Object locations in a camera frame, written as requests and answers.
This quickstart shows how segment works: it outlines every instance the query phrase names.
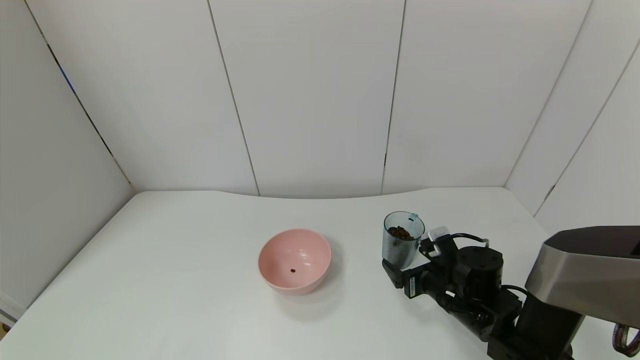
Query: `wall seam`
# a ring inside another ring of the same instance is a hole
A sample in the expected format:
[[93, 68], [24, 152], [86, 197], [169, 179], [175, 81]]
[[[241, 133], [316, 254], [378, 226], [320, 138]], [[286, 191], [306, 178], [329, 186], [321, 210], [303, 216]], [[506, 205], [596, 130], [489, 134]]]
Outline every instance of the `wall seam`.
[[255, 182], [255, 189], [260, 196], [260, 187], [258, 186], [258, 179], [255, 176], [255, 170], [253, 169], [253, 161], [251, 160], [251, 153], [249, 152], [249, 145], [246, 142], [246, 136], [244, 135], [244, 128], [242, 121], [240, 121], [240, 112], [238, 111], [238, 105], [236, 102], [236, 96], [234, 89], [231, 86], [231, 79], [229, 78], [229, 71], [227, 70], [227, 62], [225, 61], [225, 55], [222, 53], [222, 45], [220, 44], [220, 37], [218, 36], [218, 29], [216, 27], [216, 20], [213, 17], [213, 9], [211, 9], [211, 2], [207, 0], [207, 6], [209, 7], [209, 15], [211, 16], [211, 24], [213, 25], [213, 32], [216, 35], [216, 41], [218, 43], [218, 50], [220, 51], [220, 58], [222, 59], [222, 65], [225, 68], [225, 75], [227, 75], [227, 83], [229, 84], [229, 91], [231, 92], [231, 99], [234, 101], [234, 108], [236, 109], [236, 116], [238, 118], [238, 125], [240, 125], [240, 132], [242, 133], [242, 139], [244, 140], [244, 148], [246, 149], [246, 155], [249, 158], [249, 166], [251, 166], [251, 173], [253, 175], [253, 181]]
[[629, 64], [631, 63], [631, 60], [634, 58], [634, 55], [636, 54], [637, 50], [638, 50], [638, 46], [640, 45], [640, 38], [638, 39], [637, 43], [636, 43], [636, 47], [634, 48], [634, 50], [631, 52], [631, 56], [629, 56], [629, 59], [627, 59], [627, 62], [625, 64], [625, 66], [622, 68], [622, 71], [620, 72], [620, 75], [618, 76], [618, 79], [616, 80], [616, 83], [613, 85], [613, 87], [611, 88], [611, 91], [609, 92], [609, 95], [607, 96], [607, 99], [604, 101], [604, 103], [602, 104], [602, 107], [600, 108], [600, 111], [598, 111], [598, 115], [596, 115], [595, 119], [593, 119], [593, 122], [591, 123], [591, 126], [589, 126], [589, 130], [587, 130], [587, 133], [584, 135], [584, 138], [582, 138], [582, 141], [580, 141], [580, 145], [578, 145], [578, 147], [576, 148], [575, 152], [573, 153], [573, 155], [571, 156], [571, 159], [569, 159], [569, 162], [566, 164], [566, 166], [564, 167], [564, 169], [562, 170], [562, 172], [560, 173], [560, 176], [558, 176], [558, 178], [556, 179], [556, 181], [554, 182], [554, 185], [552, 187], [552, 190], [549, 191], [549, 194], [547, 194], [547, 197], [545, 197], [545, 200], [542, 202], [542, 204], [540, 204], [540, 206], [538, 207], [538, 209], [536, 210], [536, 213], [533, 214], [533, 216], [535, 217], [538, 212], [540, 211], [540, 209], [542, 208], [542, 206], [545, 204], [545, 202], [547, 201], [549, 195], [551, 195], [551, 192], [553, 191], [553, 189], [556, 187], [556, 184], [558, 183], [558, 181], [560, 181], [560, 179], [562, 178], [562, 176], [564, 175], [564, 172], [566, 172], [566, 169], [569, 168], [569, 165], [571, 165], [571, 162], [573, 161], [573, 159], [575, 158], [575, 155], [578, 153], [578, 151], [580, 151], [580, 148], [582, 147], [582, 144], [584, 144], [585, 139], [587, 138], [587, 136], [589, 136], [589, 133], [591, 132], [591, 130], [593, 129], [593, 126], [596, 124], [596, 122], [598, 121], [598, 118], [600, 117], [600, 114], [602, 114], [602, 111], [604, 110], [604, 108], [607, 106], [607, 103], [609, 102], [609, 99], [611, 98], [611, 95], [613, 95], [613, 92], [616, 91], [616, 88], [618, 87], [618, 83], [620, 82], [620, 79], [622, 79], [622, 77], [624, 76], [625, 72], [627, 71], [627, 67], [629, 66]]
[[67, 74], [62, 69], [62, 66], [60, 65], [60, 62], [58, 61], [58, 57], [56, 56], [56, 54], [53, 52], [53, 49], [49, 45], [49, 41], [47, 41], [47, 37], [42, 32], [42, 28], [40, 27], [40, 24], [38, 23], [38, 20], [36, 20], [35, 15], [33, 15], [33, 12], [31, 11], [31, 8], [29, 7], [29, 3], [27, 2], [27, 0], [24, 0], [24, 4], [27, 6], [27, 9], [29, 10], [29, 14], [31, 14], [31, 18], [33, 19], [33, 22], [35, 22], [36, 27], [38, 28], [38, 31], [42, 35], [42, 38], [44, 39], [44, 42], [47, 45], [47, 48], [49, 49], [49, 53], [51, 54], [51, 57], [53, 57], [53, 60], [56, 62], [56, 65], [58, 66], [58, 70], [60, 70], [60, 72], [62, 73], [62, 76], [65, 78], [65, 81], [67, 82], [67, 85], [71, 89], [71, 92], [74, 94], [74, 97], [76, 97], [76, 101], [78, 102], [78, 104], [80, 104], [80, 108], [82, 108], [82, 111], [84, 112], [84, 115], [89, 120], [89, 123], [91, 123], [91, 126], [93, 126], [93, 130], [95, 130], [95, 133], [98, 134], [98, 137], [102, 141], [102, 144], [107, 149], [107, 151], [109, 152], [109, 155], [111, 155], [111, 158], [116, 163], [116, 166], [118, 167], [118, 169], [120, 170], [120, 172], [122, 173], [122, 175], [127, 180], [127, 182], [129, 183], [129, 185], [131, 186], [131, 188], [133, 189], [133, 191], [135, 193], [136, 192], [136, 188], [133, 186], [133, 184], [131, 183], [131, 180], [129, 180], [129, 177], [127, 176], [127, 174], [125, 174], [124, 170], [122, 170], [122, 167], [120, 166], [120, 163], [118, 162], [116, 157], [113, 156], [113, 152], [111, 152], [111, 149], [109, 148], [109, 145], [107, 145], [107, 143], [104, 141], [104, 138], [102, 137], [102, 134], [100, 134], [100, 131], [98, 131], [98, 128], [93, 123], [93, 120], [91, 119], [91, 116], [89, 116], [89, 113], [87, 112], [86, 108], [84, 107], [84, 104], [82, 103], [82, 101], [80, 101], [80, 97], [78, 97], [78, 94], [76, 93], [76, 90], [74, 89], [73, 85], [71, 85], [71, 81], [69, 81], [69, 78], [67, 77]]
[[582, 33], [582, 29], [584, 27], [584, 24], [587, 21], [587, 18], [589, 17], [589, 13], [591, 12], [591, 7], [593, 6], [593, 1], [591, 0], [591, 2], [589, 3], [589, 7], [587, 8], [587, 12], [584, 14], [584, 18], [582, 19], [582, 22], [580, 23], [580, 28], [578, 29], [578, 33], [576, 34], [575, 38], [573, 39], [573, 43], [571, 44], [571, 48], [569, 49], [569, 52], [566, 55], [566, 58], [564, 59], [564, 63], [562, 64], [562, 67], [560, 68], [560, 72], [558, 72], [558, 76], [556, 78], [556, 82], [554, 82], [554, 86], [552, 86], [551, 91], [549, 92], [549, 95], [547, 96], [547, 100], [545, 101], [545, 104], [542, 106], [542, 109], [540, 110], [540, 113], [538, 114], [538, 118], [536, 118], [536, 122], [533, 124], [533, 127], [531, 128], [531, 132], [529, 133], [529, 136], [527, 137], [527, 141], [524, 142], [522, 149], [520, 150], [520, 154], [518, 155], [518, 157], [516, 158], [516, 161], [513, 163], [513, 166], [511, 166], [511, 171], [509, 172], [509, 176], [507, 176], [507, 179], [504, 181], [504, 184], [502, 185], [503, 188], [506, 188], [507, 183], [509, 182], [509, 179], [511, 178], [511, 176], [513, 175], [513, 171], [516, 169], [516, 166], [518, 165], [518, 161], [520, 161], [520, 158], [522, 158], [522, 154], [524, 154], [524, 149], [527, 148], [527, 144], [529, 143], [529, 141], [531, 141], [531, 137], [533, 136], [534, 131], [536, 130], [536, 126], [538, 126], [538, 123], [540, 122], [540, 119], [542, 118], [542, 114], [545, 113], [545, 110], [547, 109], [547, 105], [549, 104], [549, 99], [551, 99], [551, 96], [553, 95], [554, 91], [556, 90], [556, 86], [560, 80], [560, 77], [562, 77], [562, 73], [564, 72], [564, 68], [566, 67], [566, 64], [569, 62], [569, 58], [571, 57], [571, 53], [573, 52], [573, 48], [575, 47], [575, 44], [578, 42], [578, 38], [580, 37], [580, 34]]
[[385, 160], [382, 164], [382, 182], [380, 183], [380, 195], [385, 188], [385, 173], [387, 171], [387, 153], [389, 152], [389, 135], [391, 134], [391, 119], [394, 114], [394, 102], [396, 101], [396, 85], [398, 80], [398, 68], [400, 67], [400, 49], [402, 48], [402, 35], [404, 32], [404, 16], [406, 14], [406, 0], [402, 9], [402, 21], [400, 23], [400, 38], [398, 39], [398, 54], [396, 57], [396, 74], [394, 76], [394, 89], [391, 94], [391, 109], [389, 109], [389, 126], [387, 128], [387, 146], [385, 147]]

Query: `bowl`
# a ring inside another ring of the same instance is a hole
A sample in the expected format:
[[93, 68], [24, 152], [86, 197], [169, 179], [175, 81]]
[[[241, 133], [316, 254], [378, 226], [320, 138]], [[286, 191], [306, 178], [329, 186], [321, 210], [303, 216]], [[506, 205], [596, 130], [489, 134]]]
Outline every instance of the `bowl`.
[[311, 230], [291, 229], [264, 244], [258, 269], [277, 292], [303, 295], [320, 285], [330, 262], [331, 247], [322, 235]]

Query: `bowl rim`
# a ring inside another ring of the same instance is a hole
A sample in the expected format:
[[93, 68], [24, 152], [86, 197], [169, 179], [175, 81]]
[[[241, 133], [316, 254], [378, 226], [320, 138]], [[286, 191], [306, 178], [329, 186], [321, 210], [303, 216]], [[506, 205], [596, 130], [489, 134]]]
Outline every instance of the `bowl rim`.
[[[318, 277], [316, 277], [313, 281], [309, 282], [308, 284], [305, 284], [303, 286], [297, 286], [295, 288], [284, 288], [282, 286], [278, 286], [273, 284], [271, 281], [267, 280], [264, 275], [262, 274], [262, 270], [260, 269], [260, 256], [262, 255], [262, 252], [264, 251], [264, 248], [267, 246], [267, 244], [273, 240], [274, 238], [276, 238], [277, 236], [287, 233], [289, 231], [295, 231], [295, 230], [302, 230], [302, 231], [308, 231], [310, 233], [316, 234], [318, 236], [320, 236], [320, 239], [324, 240], [324, 244], [326, 245], [327, 249], [329, 249], [329, 261], [326, 264], [326, 267], [324, 268], [324, 270], [320, 273], [320, 275], [318, 275]], [[267, 284], [269, 284], [270, 286], [276, 288], [276, 289], [280, 289], [280, 290], [299, 290], [299, 289], [303, 289], [306, 288], [307, 286], [310, 286], [311, 284], [314, 284], [316, 281], [322, 279], [322, 277], [326, 274], [326, 271], [329, 270], [329, 266], [331, 265], [331, 245], [329, 245], [329, 241], [322, 236], [322, 234], [310, 230], [310, 229], [302, 229], [302, 228], [295, 228], [295, 229], [288, 229], [288, 230], [284, 230], [284, 231], [280, 231], [279, 233], [273, 235], [272, 237], [269, 238], [269, 240], [267, 240], [266, 243], [264, 243], [264, 245], [262, 246], [262, 248], [260, 249], [260, 253], [258, 254], [258, 272], [260, 273], [260, 276], [262, 277], [262, 280], [264, 280]]]

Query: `label sticker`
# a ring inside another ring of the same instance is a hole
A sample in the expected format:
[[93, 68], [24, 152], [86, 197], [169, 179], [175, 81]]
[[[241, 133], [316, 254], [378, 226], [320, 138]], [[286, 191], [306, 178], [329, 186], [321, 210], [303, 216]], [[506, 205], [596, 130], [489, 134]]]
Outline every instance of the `label sticker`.
[[415, 278], [409, 279], [409, 297], [415, 296]]

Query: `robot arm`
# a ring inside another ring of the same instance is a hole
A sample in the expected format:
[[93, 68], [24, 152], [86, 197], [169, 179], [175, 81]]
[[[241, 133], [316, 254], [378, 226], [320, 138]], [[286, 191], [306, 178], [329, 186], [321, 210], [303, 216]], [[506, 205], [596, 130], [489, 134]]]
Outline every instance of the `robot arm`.
[[[640, 227], [590, 227], [552, 236], [529, 275], [528, 291], [501, 284], [500, 252], [487, 246], [458, 249], [454, 242], [484, 240], [442, 228], [434, 232], [438, 237], [422, 240], [419, 248], [429, 263], [402, 271], [383, 259], [383, 268], [407, 297], [431, 296], [488, 342], [492, 359], [572, 359], [571, 341], [585, 315], [624, 324], [616, 328], [614, 347], [628, 356], [640, 350], [640, 336], [629, 346], [623, 336], [629, 326], [640, 327]], [[510, 290], [524, 292], [524, 304]]]
[[553, 235], [542, 245], [526, 288], [547, 304], [640, 328], [640, 226]]

